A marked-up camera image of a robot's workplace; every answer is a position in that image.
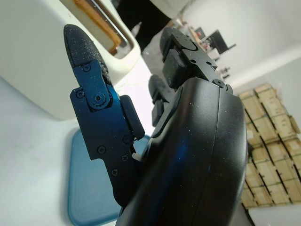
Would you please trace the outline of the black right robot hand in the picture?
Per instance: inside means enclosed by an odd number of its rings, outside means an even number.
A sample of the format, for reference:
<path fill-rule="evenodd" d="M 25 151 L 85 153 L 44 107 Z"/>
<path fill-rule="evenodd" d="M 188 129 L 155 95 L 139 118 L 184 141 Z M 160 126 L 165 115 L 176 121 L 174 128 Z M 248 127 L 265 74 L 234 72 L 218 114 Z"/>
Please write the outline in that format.
<path fill-rule="evenodd" d="M 164 80 L 153 75 L 154 131 L 144 129 L 129 96 L 119 96 L 93 41 L 65 25 L 65 48 L 79 84 L 71 94 L 90 159 L 102 159 L 121 206 L 118 226 L 227 226 L 244 185 L 244 108 L 216 64 L 188 36 L 167 27 L 160 39 Z"/>

